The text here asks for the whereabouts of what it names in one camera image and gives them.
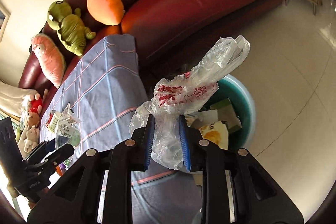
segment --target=sofa seat cushion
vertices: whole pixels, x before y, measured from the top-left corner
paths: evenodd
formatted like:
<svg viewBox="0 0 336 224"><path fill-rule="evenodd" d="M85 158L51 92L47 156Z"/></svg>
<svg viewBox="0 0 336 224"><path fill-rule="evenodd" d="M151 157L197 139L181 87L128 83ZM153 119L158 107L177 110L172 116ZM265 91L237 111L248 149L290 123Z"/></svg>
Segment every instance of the sofa seat cushion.
<svg viewBox="0 0 336 224"><path fill-rule="evenodd" d="M253 0L138 0L125 14L122 32L136 39L141 66L192 33Z"/></svg>

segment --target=green plush toy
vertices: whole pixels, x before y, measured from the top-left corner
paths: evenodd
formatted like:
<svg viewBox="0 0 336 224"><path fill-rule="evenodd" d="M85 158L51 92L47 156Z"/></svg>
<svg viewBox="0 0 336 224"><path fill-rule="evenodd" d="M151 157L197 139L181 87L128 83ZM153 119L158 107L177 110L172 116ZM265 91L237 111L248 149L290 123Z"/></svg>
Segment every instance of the green plush toy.
<svg viewBox="0 0 336 224"><path fill-rule="evenodd" d="M81 10L76 8L73 14L70 5L63 1L51 4L47 21L50 28L57 31L64 47L75 55L83 55L86 38L93 39L96 36L81 20Z"/></svg>

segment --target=plastic bag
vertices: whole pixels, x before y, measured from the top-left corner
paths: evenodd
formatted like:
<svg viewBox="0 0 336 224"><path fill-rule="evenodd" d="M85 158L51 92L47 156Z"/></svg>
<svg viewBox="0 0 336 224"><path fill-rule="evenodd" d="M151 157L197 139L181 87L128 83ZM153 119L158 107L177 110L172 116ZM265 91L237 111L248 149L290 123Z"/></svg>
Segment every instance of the plastic bag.
<svg viewBox="0 0 336 224"><path fill-rule="evenodd" d="M153 160L170 169L183 166L179 115L201 109L218 90L217 81L237 68L249 51L250 44L241 35L236 39L220 38L190 72L157 83L154 97L137 108L129 126L132 134L146 126L149 114L155 116Z"/></svg>
<svg viewBox="0 0 336 224"><path fill-rule="evenodd" d="M55 147L56 149L65 145L66 143L71 144L73 147L77 147L81 141L81 135L78 128L78 124L82 122L78 119L70 109L70 103L63 110L61 117L59 118L55 133Z"/></svg>

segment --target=cabinet leg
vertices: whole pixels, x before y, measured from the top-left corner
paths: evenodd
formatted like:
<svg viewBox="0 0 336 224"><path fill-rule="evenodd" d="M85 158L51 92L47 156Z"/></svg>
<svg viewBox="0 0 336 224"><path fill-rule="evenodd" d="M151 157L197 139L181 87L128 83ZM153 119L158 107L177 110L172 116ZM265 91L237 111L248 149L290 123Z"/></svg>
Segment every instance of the cabinet leg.
<svg viewBox="0 0 336 224"><path fill-rule="evenodd" d="M316 4L315 3L313 3L313 14L314 16L316 15Z"/></svg>

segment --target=tiled floor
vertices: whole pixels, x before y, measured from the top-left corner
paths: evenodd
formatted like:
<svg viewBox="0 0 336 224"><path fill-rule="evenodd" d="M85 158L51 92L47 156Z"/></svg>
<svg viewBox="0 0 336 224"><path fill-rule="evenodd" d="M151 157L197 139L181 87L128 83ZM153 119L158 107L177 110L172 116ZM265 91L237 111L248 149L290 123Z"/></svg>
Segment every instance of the tiled floor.
<svg viewBox="0 0 336 224"><path fill-rule="evenodd" d="M291 0L255 20L241 31L251 51L232 72L256 104L256 133L249 150L305 221L336 179L333 9L326 0L314 16L308 1Z"/></svg>

